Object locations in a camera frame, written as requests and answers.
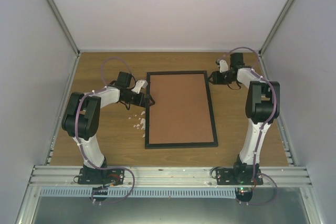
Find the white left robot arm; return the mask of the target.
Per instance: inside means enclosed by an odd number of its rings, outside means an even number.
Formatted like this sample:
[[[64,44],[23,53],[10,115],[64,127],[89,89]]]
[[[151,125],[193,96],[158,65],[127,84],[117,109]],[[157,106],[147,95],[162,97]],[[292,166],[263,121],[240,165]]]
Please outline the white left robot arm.
[[[132,105],[142,108],[152,106],[154,99],[143,92],[147,86],[146,80],[136,80],[131,73],[120,72],[117,80],[106,83],[100,90],[73,92],[70,95],[61,127],[79,147],[84,166],[92,168],[90,178],[96,184],[103,184],[108,179],[104,164],[106,158],[97,140],[101,109],[118,103],[127,110]]]

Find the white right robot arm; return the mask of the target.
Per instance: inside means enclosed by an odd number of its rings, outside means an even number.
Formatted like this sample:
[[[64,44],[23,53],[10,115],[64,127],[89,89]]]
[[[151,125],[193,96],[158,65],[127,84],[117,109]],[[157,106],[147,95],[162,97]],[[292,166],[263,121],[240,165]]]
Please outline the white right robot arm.
[[[248,130],[242,150],[233,167],[233,180],[240,185],[255,178],[260,162],[261,148],[274,119],[280,112],[280,84],[269,81],[252,67],[245,65],[242,53],[230,55],[230,63],[224,58],[216,60],[219,70],[209,77],[211,84],[229,85],[236,82],[248,89],[245,114]]]

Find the aluminium enclosure frame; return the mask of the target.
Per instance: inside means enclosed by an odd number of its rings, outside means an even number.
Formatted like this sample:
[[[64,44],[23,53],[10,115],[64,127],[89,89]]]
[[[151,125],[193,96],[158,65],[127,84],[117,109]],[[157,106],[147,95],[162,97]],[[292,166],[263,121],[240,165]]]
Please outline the aluminium enclosure frame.
[[[255,49],[259,49],[261,54],[266,54],[275,44],[279,41],[279,35],[284,30],[285,25],[291,19],[293,12],[298,12],[303,10],[299,6],[302,0],[285,0],[281,7],[274,23],[268,30],[265,39],[262,42],[258,42],[254,45]],[[58,111],[55,112],[54,118],[55,122],[52,128],[52,133],[48,137],[49,147],[44,150],[43,161],[47,161],[47,155],[49,154],[51,148],[53,147],[53,138],[58,132],[60,125],[60,115],[65,106],[65,97],[69,93],[70,85],[73,81],[73,76],[75,74],[75,68],[78,64],[81,53],[92,53],[92,52],[227,52],[232,46],[239,45],[239,41],[236,42],[226,42],[221,46],[208,45],[206,47],[199,43],[194,44],[192,47],[187,46],[168,46],[159,44],[155,47],[141,46],[141,47],[112,47],[110,44],[105,46],[94,46],[87,47],[79,45],[79,41],[74,36],[74,31],[69,28],[69,23],[64,19],[65,11],[60,10],[60,4],[56,3],[55,0],[44,0],[44,5],[48,7],[49,12],[53,15],[53,20],[59,26],[62,31],[62,36],[68,43],[68,47],[72,50],[73,61],[68,67],[67,80],[64,85],[64,92],[62,96],[59,97],[60,105]],[[317,55],[319,59],[322,58],[322,54],[325,54],[325,61],[327,63],[332,63],[335,61],[335,45],[332,43],[331,36],[328,33],[313,33],[310,32],[301,37],[301,41],[305,42],[305,46],[300,47],[300,51],[296,54],[300,59],[307,56],[311,59],[314,55]],[[314,187],[314,204],[315,211],[318,215],[319,221],[321,223],[330,223],[333,216],[335,216],[335,201],[329,199],[329,193],[327,193],[327,182],[333,177],[331,174],[331,169],[335,168],[335,158],[331,155],[330,151],[327,149],[331,145],[334,137],[329,136],[327,132],[319,131],[315,135],[311,135],[311,138],[306,141],[307,149],[303,149],[303,141],[295,141],[294,137],[298,134],[296,131],[289,130],[289,118],[281,117],[280,126],[284,127],[282,135],[285,139],[286,144],[291,150],[294,160],[297,163],[306,164],[308,166],[308,172],[313,180]]]

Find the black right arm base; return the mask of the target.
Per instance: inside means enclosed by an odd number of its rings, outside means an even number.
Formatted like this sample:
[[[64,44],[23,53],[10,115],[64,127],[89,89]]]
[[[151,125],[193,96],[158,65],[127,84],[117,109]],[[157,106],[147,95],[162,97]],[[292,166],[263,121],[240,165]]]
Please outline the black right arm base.
[[[254,186],[264,184],[263,179],[257,175],[259,171],[255,170],[253,173],[253,168],[213,167],[209,174],[211,178],[216,179],[218,185]]]

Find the aluminium mounting rail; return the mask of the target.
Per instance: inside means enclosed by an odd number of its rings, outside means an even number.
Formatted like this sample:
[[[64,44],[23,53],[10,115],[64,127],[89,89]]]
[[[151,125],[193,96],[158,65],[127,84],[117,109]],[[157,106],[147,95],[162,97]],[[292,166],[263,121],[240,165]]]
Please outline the aluminium mounting rail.
[[[73,178],[80,166],[35,166],[29,179],[32,186],[77,186]],[[217,187],[210,167],[130,167],[137,187]],[[307,169],[298,166],[261,167],[278,187],[311,187]]]

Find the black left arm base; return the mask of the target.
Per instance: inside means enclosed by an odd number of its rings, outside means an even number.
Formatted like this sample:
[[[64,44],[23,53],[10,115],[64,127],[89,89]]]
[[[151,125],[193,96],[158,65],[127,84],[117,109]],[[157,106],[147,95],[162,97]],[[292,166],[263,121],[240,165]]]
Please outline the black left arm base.
[[[123,179],[124,169],[100,170],[83,166],[74,182],[79,185],[117,186],[123,184]]]

